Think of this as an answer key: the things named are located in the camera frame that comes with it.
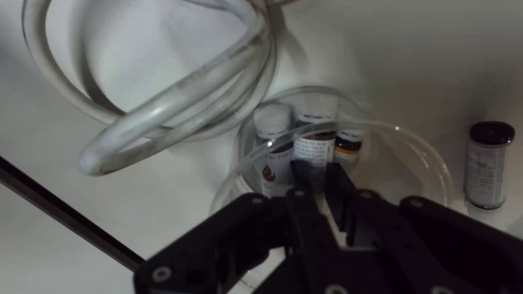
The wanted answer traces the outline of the black bar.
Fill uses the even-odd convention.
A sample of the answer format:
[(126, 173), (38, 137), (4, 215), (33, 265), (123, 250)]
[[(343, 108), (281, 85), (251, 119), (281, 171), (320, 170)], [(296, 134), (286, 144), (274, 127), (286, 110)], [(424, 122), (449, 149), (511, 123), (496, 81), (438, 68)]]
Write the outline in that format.
[(136, 252), (1, 156), (0, 183), (132, 272), (144, 262)]

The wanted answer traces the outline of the coil of clear tubing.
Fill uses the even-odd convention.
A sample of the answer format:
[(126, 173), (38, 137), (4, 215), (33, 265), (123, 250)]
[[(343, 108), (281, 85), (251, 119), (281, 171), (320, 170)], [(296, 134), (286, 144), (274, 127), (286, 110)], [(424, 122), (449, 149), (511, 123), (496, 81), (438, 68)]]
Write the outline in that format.
[(47, 43), (52, 0), (24, 0), (25, 45), (47, 82), (80, 111), (106, 124), (80, 153), (86, 175), (104, 176), (181, 141), (203, 141), (233, 129), (261, 102), (273, 79), (276, 48), (265, 0), (187, 0), (222, 9), (247, 27), (224, 52), (124, 115), (84, 95), (70, 82)]

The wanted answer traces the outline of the clear glass cup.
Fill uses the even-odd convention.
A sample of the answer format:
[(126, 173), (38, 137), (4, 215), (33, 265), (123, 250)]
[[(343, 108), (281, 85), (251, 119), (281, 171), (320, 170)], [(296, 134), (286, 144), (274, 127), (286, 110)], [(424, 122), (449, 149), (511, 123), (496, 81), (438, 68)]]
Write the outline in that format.
[[(268, 143), (256, 146), (254, 115), (261, 108), (273, 104), (290, 107), (291, 129)], [(334, 107), (334, 121), (296, 127), (298, 111), (317, 107)], [(364, 132), (359, 161), (355, 169), (347, 174), (357, 187), (370, 188), (393, 204), (398, 204), (404, 196), (416, 193), (447, 203), (450, 174), (445, 162), (432, 147), (396, 125), (377, 121), (340, 91), (325, 86), (302, 86), (273, 95), (257, 106), (241, 124), (234, 142), (233, 173), (219, 188), (210, 212), (219, 211), (247, 192), (262, 194), (255, 164), (265, 154), (291, 141), (295, 143), (299, 138), (328, 131), (337, 133), (341, 129)], [(326, 199), (325, 175), (326, 171), (321, 178), (309, 175), (312, 195), (319, 212), (333, 222), (334, 216)], [(273, 190), (271, 197), (285, 196), (296, 183), (293, 175), (291, 184)]]

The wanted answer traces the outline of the dark cap bottle grey label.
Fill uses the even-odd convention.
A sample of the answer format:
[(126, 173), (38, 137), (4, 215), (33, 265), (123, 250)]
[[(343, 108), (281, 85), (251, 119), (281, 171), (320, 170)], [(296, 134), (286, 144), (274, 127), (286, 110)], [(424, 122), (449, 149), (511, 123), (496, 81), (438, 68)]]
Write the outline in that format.
[(469, 129), (464, 192), (471, 205), (494, 210), (504, 204), (505, 162), (515, 135), (515, 128), (502, 121), (482, 121)]

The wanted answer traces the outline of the white cap bottle red mark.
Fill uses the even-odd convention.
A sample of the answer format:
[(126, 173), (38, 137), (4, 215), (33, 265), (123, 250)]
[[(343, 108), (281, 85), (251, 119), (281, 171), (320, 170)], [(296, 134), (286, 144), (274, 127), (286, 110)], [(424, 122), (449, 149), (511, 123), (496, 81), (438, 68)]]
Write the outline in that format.
[[(291, 129), (291, 109), (287, 105), (273, 104), (258, 110), (254, 115), (256, 146), (268, 143)], [(293, 141), (265, 154), (255, 164), (260, 178), (261, 193), (267, 197), (273, 190), (291, 184), (293, 175)]]

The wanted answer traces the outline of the brown bottle white label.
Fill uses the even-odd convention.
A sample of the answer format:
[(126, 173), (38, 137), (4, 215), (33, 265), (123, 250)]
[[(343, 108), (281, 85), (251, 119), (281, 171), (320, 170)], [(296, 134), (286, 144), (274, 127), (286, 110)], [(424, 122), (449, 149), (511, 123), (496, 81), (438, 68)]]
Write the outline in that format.
[[(335, 119), (335, 108), (301, 110), (297, 112), (296, 127), (332, 122)], [(308, 162), (309, 174), (314, 178), (323, 177), (328, 163), (334, 158), (335, 131), (315, 133), (294, 141), (294, 159)]]

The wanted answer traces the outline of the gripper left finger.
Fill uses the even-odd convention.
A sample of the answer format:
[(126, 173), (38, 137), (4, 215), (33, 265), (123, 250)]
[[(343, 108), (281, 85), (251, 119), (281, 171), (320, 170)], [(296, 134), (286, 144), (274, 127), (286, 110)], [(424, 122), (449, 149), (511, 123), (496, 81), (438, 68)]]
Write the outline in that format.
[(348, 294), (342, 251), (319, 212), (305, 161), (285, 196), (239, 196), (148, 259), (133, 277), (136, 294), (227, 294), (277, 247), (284, 261), (253, 294)]

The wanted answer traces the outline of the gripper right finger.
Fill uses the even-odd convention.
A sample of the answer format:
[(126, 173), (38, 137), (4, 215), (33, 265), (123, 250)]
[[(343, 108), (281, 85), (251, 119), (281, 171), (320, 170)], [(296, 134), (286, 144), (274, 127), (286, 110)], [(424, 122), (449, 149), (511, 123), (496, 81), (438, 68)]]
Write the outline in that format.
[(325, 175), (327, 203), (349, 247), (380, 252), (400, 246), (400, 260), (443, 271), (486, 294), (523, 294), (523, 240), (421, 196), (398, 205), (377, 192), (357, 189), (342, 166)]

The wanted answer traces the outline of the brown bottle orange label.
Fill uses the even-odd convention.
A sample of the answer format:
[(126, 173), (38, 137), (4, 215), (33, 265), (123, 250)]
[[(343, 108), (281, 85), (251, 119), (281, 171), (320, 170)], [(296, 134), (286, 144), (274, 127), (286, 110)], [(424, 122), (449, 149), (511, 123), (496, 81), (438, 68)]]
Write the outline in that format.
[(341, 129), (336, 133), (333, 161), (350, 174), (360, 158), (364, 132)]

